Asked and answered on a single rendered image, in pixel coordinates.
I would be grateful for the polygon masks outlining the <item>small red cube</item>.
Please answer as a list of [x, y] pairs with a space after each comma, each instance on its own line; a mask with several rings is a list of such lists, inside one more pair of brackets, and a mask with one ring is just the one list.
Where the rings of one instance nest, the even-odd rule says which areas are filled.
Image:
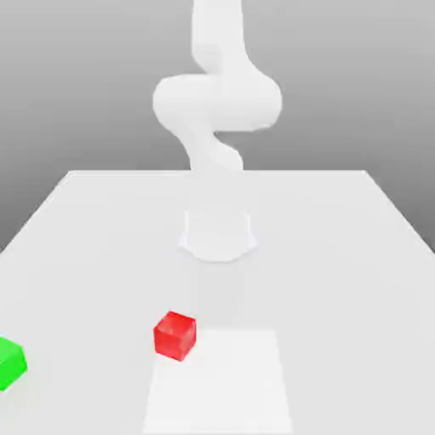
[[168, 311], [153, 329], [155, 352], [184, 361], [196, 343], [196, 320]]

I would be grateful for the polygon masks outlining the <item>small green cube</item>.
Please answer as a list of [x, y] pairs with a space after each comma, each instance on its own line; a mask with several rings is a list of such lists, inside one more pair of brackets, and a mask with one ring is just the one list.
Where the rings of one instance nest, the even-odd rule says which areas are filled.
[[27, 371], [23, 347], [0, 336], [0, 392], [4, 392]]

